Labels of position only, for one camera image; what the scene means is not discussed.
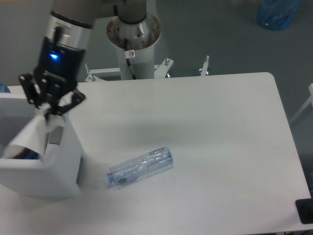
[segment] black cable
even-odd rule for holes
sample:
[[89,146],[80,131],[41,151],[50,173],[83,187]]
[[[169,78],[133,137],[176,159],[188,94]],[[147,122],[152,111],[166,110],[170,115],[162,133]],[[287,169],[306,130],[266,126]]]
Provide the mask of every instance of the black cable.
[[[128,40],[125,38],[124,39],[124,51],[127,51],[127,42],[128,42]],[[136,75],[135,75],[134,70],[133,70],[133,67],[131,65],[131,61],[129,59],[126,59],[126,63],[129,67],[129,69],[131,70],[133,80],[137,80]]]

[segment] paper sheet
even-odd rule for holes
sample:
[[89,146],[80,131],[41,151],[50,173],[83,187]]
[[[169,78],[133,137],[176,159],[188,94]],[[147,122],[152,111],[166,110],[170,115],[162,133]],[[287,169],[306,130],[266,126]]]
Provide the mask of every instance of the paper sheet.
[[24,148],[37,152],[42,158],[45,155],[46,134],[57,126],[65,126],[62,117],[50,115],[47,123],[43,113],[38,111],[34,118],[7,145],[2,158],[11,159],[21,153]]

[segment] clear plastic bottle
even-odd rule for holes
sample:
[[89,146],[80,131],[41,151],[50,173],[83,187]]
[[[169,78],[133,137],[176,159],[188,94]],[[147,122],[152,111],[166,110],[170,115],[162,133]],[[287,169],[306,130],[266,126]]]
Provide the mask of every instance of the clear plastic bottle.
[[139,176],[156,171],[173,163],[173,157],[168,147],[163,147],[110,167],[108,179],[116,186],[136,180]]

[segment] black object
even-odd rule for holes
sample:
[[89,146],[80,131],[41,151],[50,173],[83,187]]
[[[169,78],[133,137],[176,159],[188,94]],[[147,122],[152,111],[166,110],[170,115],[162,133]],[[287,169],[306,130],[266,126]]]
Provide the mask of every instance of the black object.
[[303,224],[313,224],[313,199],[299,199],[296,200],[295,205],[298,214]]
[[51,11],[50,14],[52,16],[54,16],[55,18],[58,18],[59,20],[65,21],[67,23],[70,23],[72,25],[78,26],[78,27],[82,27],[82,28],[88,28],[88,29],[92,29],[92,25],[88,24],[88,23],[83,23],[83,22],[79,22],[76,20],[73,20],[71,18],[62,16],[61,14],[55,12],[55,11]]
[[[50,104],[51,108],[46,113],[46,119],[49,114],[66,113],[86,98],[76,89],[76,76],[85,50],[59,44],[62,35],[63,29],[58,26],[55,28],[53,41],[45,37],[34,73],[22,74],[19,77],[30,104],[34,104],[36,108],[42,103]],[[37,92],[35,84],[39,86],[40,93]],[[73,92],[72,102],[59,106],[61,97],[69,92]]]

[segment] plastic bottle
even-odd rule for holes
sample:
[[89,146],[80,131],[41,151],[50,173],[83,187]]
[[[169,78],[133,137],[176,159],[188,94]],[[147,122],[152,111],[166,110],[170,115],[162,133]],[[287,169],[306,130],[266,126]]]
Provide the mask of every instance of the plastic bottle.
[[286,28],[301,0],[264,0],[258,9],[257,21],[268,29]]
[[0,93],[11,93],[11,92],[10,92],[10,89],[6,85],[0,83]]
[[110,167],[108,179],[116,186],[136,180],[139,176],[156,171],[173,163],[173,157],[168,147],[163,147]]

